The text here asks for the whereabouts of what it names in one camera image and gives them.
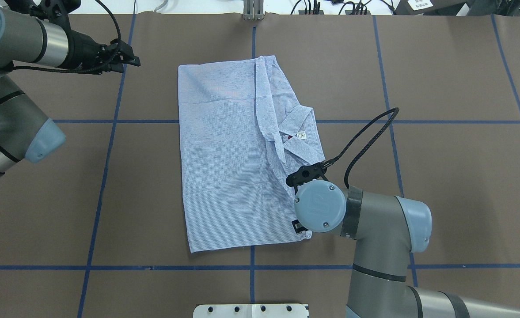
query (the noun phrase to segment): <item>blue tape line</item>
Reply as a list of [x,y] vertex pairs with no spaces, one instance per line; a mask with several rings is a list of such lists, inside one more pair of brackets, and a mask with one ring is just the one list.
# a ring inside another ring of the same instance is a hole
[[256,265],[256,270],[344,270],[352,265]]
[[90,274],[90,271],[88,269],[85,270],[84,285],[83,285],[83,288],[81,289],[80,307],[77,310],[77,318],[82,318],[82,316],[83,316],[83,309],[85,306],[85,297],[87,296],[87,284],[89,283],[89,274]]
[[256,247],[250,246],[250,303],[256,303]]
[[252,58],[256,58],[256,27],[252,28]]
[[90,270],[249,270],[248,265],[93,265]]
[[0,265],[0,270],[87,270],[75,265]]
[[[136,9],[136,0],[134,1],[134,9],[133,10],[135,10],[135,9]],[[128,44],[129,45],[132,44],[132,37],[133,37],[133,34],[134,34],[134,25],[135,25],[135,23],[136,23],[136,14],[132,14],[132,20],[131,20],[131,24],[130,24],[130,34],[129,34],[129,37],[128,37]],[[113,127],[110,130],[110,140],[109,140],[109,147],[108,147],[108,149],[106,151],[105,167],[104,167],[104,169],[102,171],[101,189],[99,191],[99,200],[98,200],[98,203],[97,203],[97,212],[95,214],[95,223],[93,225],[93,232],[91,234],[91,243],[89,245],[89,254],[88,254],[88,257],[87,257],[87,267],[90,267],[91,264],[92,264],[92,261],[93,261],[93,251],[95,250],[95,240],[97,238],[97,230],[99,228],[99,219],[100,219],[100,216],[101,216],[102,195],[105,192],[106,178],[108,176],[108,171],[109,171],[110,154],[111,154],[111,151],[113,149],[113,144],[114,144],[114,134],[116,132],[116,127],[117,127],[116,121],[118,120],[118,113],[120,111],[120,103],[121,103],[121,100],[122,100],[122,91],[124,89],[124,81],[125,81],[125,78],[126,78],[126,70],[127,70],[127,66],[125,65],[124,66],[124,73],[122,73],[122,76],[121,76],[120,88],[118,89],[117,104],[116,104],[116,107],[114,109]],[[83,288],[81,290],[80,306],[79,306],[79,309],[77,311],[77,318],[82,318],[82,316],[83,316],[83,309],[84,309],[84,305],[85,305],[85,297],[87,295],[87,286],[89,284],[89,274],[90,274],[90,270],[89,269],[85,270],[84,285],[83,285]]]
[[415,268],[415,256],[413,253],[409,254],[409,261],[411,264],[409,265],[409,269],[411,269],[411,276],[413,276],[413,287],[419,287],[419,281],[417,280],[417,268]]
[[[318,119],[318,124],[367,124],[369,119]],[[56,123],[68,124],[179,124],[179,119],[54,119]],[[376,123],[385,123],[385,121],[376,121]],[[436,121],[436,120],[412,120],[412,119],[396,119],[395,124],[482,124],[482,125],[508,125],[520,124],[520,121]]]
[[511,84],[511,89],[513,90],[513,95],[515,96],[515,101],[517,102],[517,107],[519,107],[519,112],[520,112],[520,98],[519,98],[519,94],[517,93],[517,88],[515,86],[515,82],[513,81],[513,77],[511,75],[511,72],[509,71],[509,66],[508,66],[508,63],[507,63],[507,59],[505,58],[504,49],[501,46],[500,34],[499,34],[498,30],[497,30],[496,18],[495,18],[495,16],[493,14],[492,14],[492,25],[493,25],[493,30],[494,30],[494,32],[496,34],[497,46],[500,49],[501,59],[502,59],[502,61],[504,63],[505,72],[508,74],[509,83]]
[[[383,58],[381,56],[381,46],[380,46],[380,35],[377,28],[377,19],[376,16],[372,16],[373,20],[373,32],[376,35],[376,47],[377,47],[377,59],[380,63],[380,73],[381,73],[381,84],[383,86],[383,98],[385,99],[385,108],[390,110],[391,107],[389,105],[389,94],[387,93],[387,83],[385,81],[385,70],[383,68]],[[393,149],[393,161],[395,162],[395,173],[397,175],[397,186],[399,187],[399,192],[401,197],[405,197],[405,191],[403,191],[403,179],[401,179],[401,168],[399,167],[399,156],[397,155],[397,145],[395,143],[395,132],[393,130],[393,123],[389,125],[389,135],[391,137],[391,148]],[[413,274],[413,285],[415,287],[419,287],[419,281],[417,279],[417,270],[415,269],[415,258],[413,257],[413,253],[410,253],[409,260],[411,262],[411,273]]]
[[520,268],[518,264],[417,264],[417,269]]
[[[489,269],[520,268],[520,263],[507,264],[415,264],[407,269]],[[256,265],[255,270],[351,270],[352,265]],[[249,265],[0,265],[0,270],[89,270],[89,271],[139,271],[139,270],[250,270]]]

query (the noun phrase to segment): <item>cable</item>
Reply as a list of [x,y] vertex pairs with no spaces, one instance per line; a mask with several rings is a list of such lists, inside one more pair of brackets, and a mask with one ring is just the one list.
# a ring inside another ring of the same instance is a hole
[[52,73],[71,73],[71,74],[85,74],[89,72],[94,72],[102,69],[103,67],[107,66],[114,58],[118,55],[120,52],[120,43],[122,41],[121,33],[120,33],[120,27],[118,26],[118,22],[113,15],[112,12],[110,12],[109,8],[101,0],[95,0],[102,8],[105,9],[105,11],[110,15],[110,18],[113,20],[114,27],[117,30],[117,48],[114,50],[114,53],[103,63],[98,66],[94,66],[92,68],[88,68],[86,70],[58,70],[56,68],[45,68],[45,67],[36,67],[36,66],[16,66],[13,67],[12,70],[33,70],[33,71],[43,71],[43,72],[52,72]]
[[169,2],[169,0],[163,0],[163,2],[157,6],[153,11],[154,12],[158,12],[159,10],[161,10],[163,7],[167,6],[167,3]]
[[344,7],[346,7],[347,4],[352,4],[352,11],[354,11],[354,6],[356,5],[354,2],[352,1],[348,1],[348,2],[345,2],[343,5],[342,5],[342,8],[340,8],[340,11],[338,12],[338,14],[340,15],[342,13],[342,10],[344,9]]
[[340,157],[342,157],[342,155],[344,155],[344,153],[346,152],[346,150],[348,149],[348,147],[350,147],[350,145],[352,145],[352,143],[362,134],[366,131],[366,129],[368,129],[371,125],[373,125],[373,123],[375,123],[376,121],[378,121],[381,117],[384,117],[386,115],[389,115],[391,114],[391,116],[389,117],[389,119],[385,122],[385,124],[383,125],[383,127],[381,127],[381,129],[374,135],[374,137],[372,137],[370,139],[370,141],[368,141],[368,143],[364,146],[364,148],[356,155],[356,157],[354,157],[354,159],[352,159],[352,161],[350,162],[350,165],[348,165],[348,168],[346,169],[346,172],[344,173],[344,185],[349,188],[350,185],[348,184],[348,177],[350,176],[350,171],[352,170],[352,167],[357,163],[357,161],[360,160],[360,158],[364,155],[364,153],[366,153],[366,151],[368,151],[368,149],[373,145],[373,143],[376,142],[376,140],[381,136],[381,134],[385,131],[385,129],[387,129],[389,127],[389,125],[391,125],[391,122],[393,121],[393,119],[395,119],[395,117],[397,116],[397,114],[399,113],[399,108],[395,107],[395,108],[392,108],[391,110],[389,111],[386,111],[385,113],[382,113],[381,115],[379,115],[378,117],[375,117],[374,119],[372,119],[367,125],[364,126],[363,129],[361,129],[361,131],[359,131],[354,137],[353,139],[350,140],[350,142],[348,143],[348,145],[346,145],[346,147],[342,150],[342,152],[337,156],[335,157],[334,159],[331,159],[329,161],[332,161],[333,163],[336,162],[338,159],[340,159]]
[[362,2],[360,1],[356,4],[356,8],[354,10],[352,10],[352,12],[350,14],[357,15],[358,12],[361,10],[361,7],[362,7]]
[[365,10],[364,10],[364,15],[368,14],[368,4],[371,2],[372,0],[369,0],[368,2],[366,2],[364,4],[364,7],[365,7]]
[[387,7],[389,8],[389,10],[391,10],[393,15],[395,15],[395,7],[393,6],[393,0],[391,0],[391,4],[385,2],[385,0],[380,0],[380,1],[385,3],[387,5]]
[[295,8],[297,8],[297,5],[300,4],[301,0],[298,0],[296,2],[296,5],[293,6],[293,9],[292,9],[292,12],[290,14],[293,14],[293,12],[295,11]]

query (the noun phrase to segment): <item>folded shirt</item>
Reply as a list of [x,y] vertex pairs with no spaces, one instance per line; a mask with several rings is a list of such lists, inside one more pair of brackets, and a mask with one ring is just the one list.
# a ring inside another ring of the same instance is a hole
[[324,160],[313,109],[276,58],[179,67],[183,206],[191,252],[296,242],[285,179]]

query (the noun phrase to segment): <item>shirt label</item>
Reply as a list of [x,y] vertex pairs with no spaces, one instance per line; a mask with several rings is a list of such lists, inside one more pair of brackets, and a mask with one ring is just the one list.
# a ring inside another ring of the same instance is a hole
[[303,140],[303,139],[307,139],[307,133],[305,133],[304,131],[300,131],[297,133],[297,138]]

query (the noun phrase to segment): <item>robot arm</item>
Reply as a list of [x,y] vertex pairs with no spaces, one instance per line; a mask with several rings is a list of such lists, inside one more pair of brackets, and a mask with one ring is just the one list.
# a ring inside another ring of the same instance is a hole
[[520,318],[520,309],[406,286],[410,252],[423,252],[431,237],[424,203],[352,186],[342,192],[323,180],[301,186],[295,201],[296,231],[357,240],[347,318]]
[[[9,72],[21,68],[102,74],[124,72],[123,64],[140,66],[118,26],[118,38],[110,45],[71,29],[68,12],[78,8],[80,0],[42,0],[39,6],[31,0],[6,2],[14,11],[0,8],[0,177],[22,159],[37,163],[65,142],[63,132],[6,76]],[[14,67],[13,61],[64,70]]]

